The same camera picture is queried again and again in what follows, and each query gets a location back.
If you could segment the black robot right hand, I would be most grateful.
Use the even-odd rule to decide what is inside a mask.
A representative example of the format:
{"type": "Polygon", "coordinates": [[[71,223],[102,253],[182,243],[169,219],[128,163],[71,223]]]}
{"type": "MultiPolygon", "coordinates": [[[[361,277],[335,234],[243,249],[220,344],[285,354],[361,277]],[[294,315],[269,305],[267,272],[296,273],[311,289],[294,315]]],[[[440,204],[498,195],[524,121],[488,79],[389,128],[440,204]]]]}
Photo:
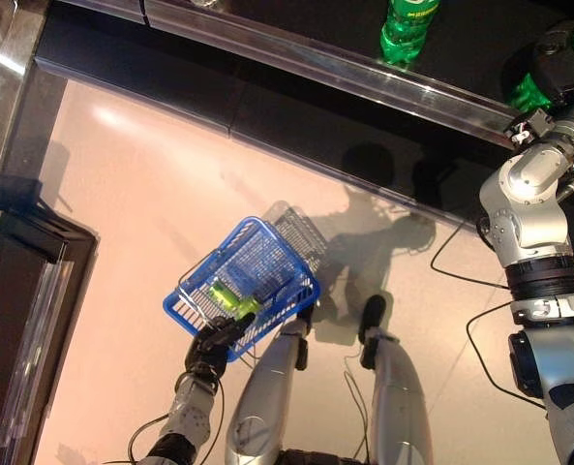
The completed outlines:
{"type": "Polygon", "coordinates": [[[521,112],[574,102],[574,20],[555,23],[511,55],[500,81],[506,103],[521,112]]]}

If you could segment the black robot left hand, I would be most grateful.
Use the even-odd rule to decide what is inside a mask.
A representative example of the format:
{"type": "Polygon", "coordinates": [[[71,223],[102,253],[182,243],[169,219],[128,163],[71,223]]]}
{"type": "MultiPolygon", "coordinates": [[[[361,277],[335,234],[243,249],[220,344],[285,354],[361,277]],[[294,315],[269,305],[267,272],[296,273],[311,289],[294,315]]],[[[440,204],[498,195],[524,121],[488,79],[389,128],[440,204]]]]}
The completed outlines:
{"type": "Polygon", "coordinates": [[[235,320],[215,317],[194,337],[185,357],[185,369],[209,383],[217,383],[226,371],[229,348],[241,339],[255,320],[252,312],[235,320]]]}

